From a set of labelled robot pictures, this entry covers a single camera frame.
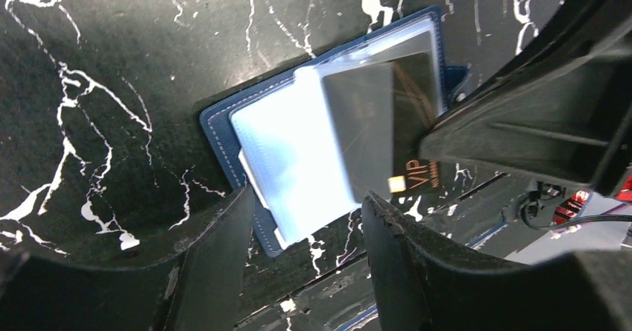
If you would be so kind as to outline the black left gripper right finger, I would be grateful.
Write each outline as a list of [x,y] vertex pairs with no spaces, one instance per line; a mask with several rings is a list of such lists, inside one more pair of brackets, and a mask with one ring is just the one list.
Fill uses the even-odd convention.
[[383,330],[629,330],[631,254],[523,265],[461,245],[369,192],[363,237]]

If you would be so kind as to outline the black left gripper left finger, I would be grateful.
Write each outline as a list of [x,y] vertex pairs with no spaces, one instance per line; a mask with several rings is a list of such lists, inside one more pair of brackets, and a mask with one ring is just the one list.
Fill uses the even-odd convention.
[[255,210],[250,187],[101,267],[1,254],[3,330],[231,330]]

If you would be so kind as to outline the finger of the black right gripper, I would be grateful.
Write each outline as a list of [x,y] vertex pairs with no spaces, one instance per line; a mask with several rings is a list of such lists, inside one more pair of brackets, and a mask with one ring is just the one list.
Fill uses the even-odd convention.
[[619,194],[631,177],[631,0],[566,0],[419,155]]

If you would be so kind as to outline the blue card holder wallet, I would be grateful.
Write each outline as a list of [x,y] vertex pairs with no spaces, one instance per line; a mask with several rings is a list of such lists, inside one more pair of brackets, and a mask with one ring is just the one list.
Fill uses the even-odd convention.
[[[440,81],[444,111],[436,123],[468,73],[464,66],[445,64],[436,6],[333,48],[201,113],[203,131],[230,184],[252,186],[256,193],[253,229],[269,257],[356,211],[363,201],[353,197],[321,79],[419,52],[433,56]],[[444,198],[448,184],[458,179],[457,169],[438,163],[436,192],[386,200]]]

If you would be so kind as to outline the black VIP card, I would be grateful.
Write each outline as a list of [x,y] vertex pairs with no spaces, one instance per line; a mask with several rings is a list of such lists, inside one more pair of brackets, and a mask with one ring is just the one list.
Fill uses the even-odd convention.
[[420,140],[444,111],[433,56],[419,52],[321,79],[353,197],[436,192],[440,163]]

